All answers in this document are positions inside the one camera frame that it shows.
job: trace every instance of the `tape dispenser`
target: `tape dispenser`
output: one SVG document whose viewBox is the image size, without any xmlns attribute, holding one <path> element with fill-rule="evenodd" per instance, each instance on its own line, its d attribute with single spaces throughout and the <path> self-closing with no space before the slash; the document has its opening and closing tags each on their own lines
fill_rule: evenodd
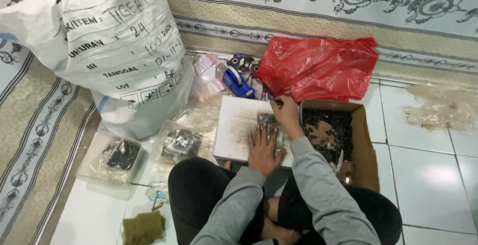
<svg viewBox="0 0 478 245">
<path fill-rule="evenodd" d="M 255 90 L 251 88 L 239 71 L 229 65 L 226 67 L 226 71 L 222 76 L 222 82 L 232 91 L 232 93 L 238 98 L 255 99 Z"/>
</svg>

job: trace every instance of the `black pants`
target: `black pants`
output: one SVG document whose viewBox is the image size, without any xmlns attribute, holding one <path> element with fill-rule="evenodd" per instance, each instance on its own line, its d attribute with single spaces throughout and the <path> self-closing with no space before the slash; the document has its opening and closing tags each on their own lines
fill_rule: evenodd
<svg viewBox="0 0 478 245">
<path fill-rule="evenodd" d="M 188 245 L 203 228 L 234 176 L 235 173 L 198 157 L 182 161 L 172 169 L 168 187 L 179 245 Z M 375 228 L 382 245 L 395 245 L 402 232 L 402 217 L 395 205 L 369 189 L 345 188 Z M 263 209 L 263 204 L 257 207 L 254 218 L 242 235 L 242 245 L 260 241 L 264 226 Z M 277 224 L 299 232 L 312 230 L 297 245 L 325 245 L 324 239 L 313 230 L 312 213 L 300 196 L 294 177 L 287 181 L 280 197 Z"/>
</svg>

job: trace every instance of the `white cardboard box lid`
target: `white cardboard box lid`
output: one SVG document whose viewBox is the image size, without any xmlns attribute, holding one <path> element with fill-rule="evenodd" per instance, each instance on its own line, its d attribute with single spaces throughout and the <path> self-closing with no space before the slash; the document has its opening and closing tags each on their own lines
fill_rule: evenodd
<svg viewBox="0 0 478 245">
<path fill-rule="evenodd" d="M 216 159 L 246 162 L 249 156 L 247 134 L 255 131 L 257 114 L 261 113 L 272 114 L 269 102 L 223 96 L 213 156 Z M 290 151 L 290 139 L 284 135 L 287 155 L 282 166 L 290 168 L 294 158 Z"/>
</svg>

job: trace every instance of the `gray sleeve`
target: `gray sleeve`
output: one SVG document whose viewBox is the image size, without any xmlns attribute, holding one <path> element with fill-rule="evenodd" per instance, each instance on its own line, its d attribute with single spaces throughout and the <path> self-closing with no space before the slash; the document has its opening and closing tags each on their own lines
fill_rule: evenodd
<svg viewBox="0 0 478 245">
<path fill-rule="evenodd" d="M 206 225 L 191 245 L 236 245 L 246 226 L 254 217 L 262 200 L 266 178 L 259 172 L 242 167 L 212 210 Z M 257 244 L 272 245 L 272 240 Z"/>
<path fill-rule="evenodd" d="M 292 172 L 312 212 L 315 230 L 328 245 L 380 245 L 373 226 L 306 137 L 291 143 Z"/>
</svg>

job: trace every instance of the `person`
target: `person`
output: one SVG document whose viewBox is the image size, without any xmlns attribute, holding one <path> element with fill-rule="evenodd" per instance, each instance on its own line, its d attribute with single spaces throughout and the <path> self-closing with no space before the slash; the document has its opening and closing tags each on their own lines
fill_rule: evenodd
<svg viewBox="0 0 478 245">
<path fill-rule="evenodd" d="M 178 163 L 168 179 L 179 245 L 395 245 L 402 218 L 387 198 L 344 186 L 315 151 L 298 121 L 297 104 L 272 101 L 278 123 L 291 140 L 293 176 L 279 198 L 264 199 L 263 185 L 285 155 L 274 155 L 277 132 L 249 133 L 248 167 L 237 174 L 202 158 Z"/>
</svg>

